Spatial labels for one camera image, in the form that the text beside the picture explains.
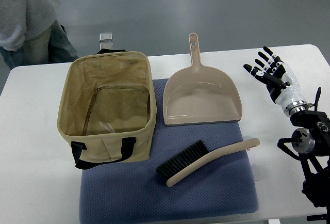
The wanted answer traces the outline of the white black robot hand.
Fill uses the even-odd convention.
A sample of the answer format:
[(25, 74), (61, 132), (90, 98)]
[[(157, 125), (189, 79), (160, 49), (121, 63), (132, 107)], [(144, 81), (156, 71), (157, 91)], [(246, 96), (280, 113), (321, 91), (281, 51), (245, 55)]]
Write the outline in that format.
[(281, 106), (284, 114), (293, 114), (309, 109), (309, 104), (300, 94), (300, 85), (288, 64), (268, 47), (258, 52), (262, 59), (255, 59), (256, 66), (244, 64), (245, 70), (256, 80), (266, 85), (271, 100)]

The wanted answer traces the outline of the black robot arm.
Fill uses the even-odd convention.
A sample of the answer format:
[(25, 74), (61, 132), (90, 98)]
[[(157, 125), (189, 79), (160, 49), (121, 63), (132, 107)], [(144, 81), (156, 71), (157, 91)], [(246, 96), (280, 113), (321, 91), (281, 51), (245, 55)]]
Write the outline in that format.
[(301, 163), (305, 177), (302, 193), (315, 207), (329, 209), (329, 162), (322, 167), (317, 159), (329, 157), (329, 118), (318, 111), (320, 96), (318, 88), (313, 104), (295, 101), (288, 106), (290, 122), (297, 129), (290, 138), (281, 138), (277, 146)]

